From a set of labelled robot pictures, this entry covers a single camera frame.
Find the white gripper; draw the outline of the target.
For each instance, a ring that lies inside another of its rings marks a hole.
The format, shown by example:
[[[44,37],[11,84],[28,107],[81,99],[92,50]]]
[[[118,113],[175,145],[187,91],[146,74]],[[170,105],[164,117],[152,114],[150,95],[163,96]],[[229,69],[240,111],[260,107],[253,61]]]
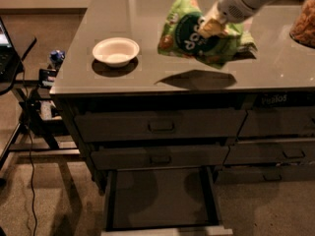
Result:
[[[241,23],[262,7],[261,0],[217,0],[198,29],[203,38],[225,37],[225,24]]]

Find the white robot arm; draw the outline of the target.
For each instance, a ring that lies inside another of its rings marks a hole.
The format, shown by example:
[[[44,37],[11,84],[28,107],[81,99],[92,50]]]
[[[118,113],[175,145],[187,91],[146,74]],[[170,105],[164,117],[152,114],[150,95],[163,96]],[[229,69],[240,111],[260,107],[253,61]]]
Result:
[[[200,24],[198,34],[203,38],[225,35],[227,24],[243,23],[274,1],[276,0],[216,0]]]

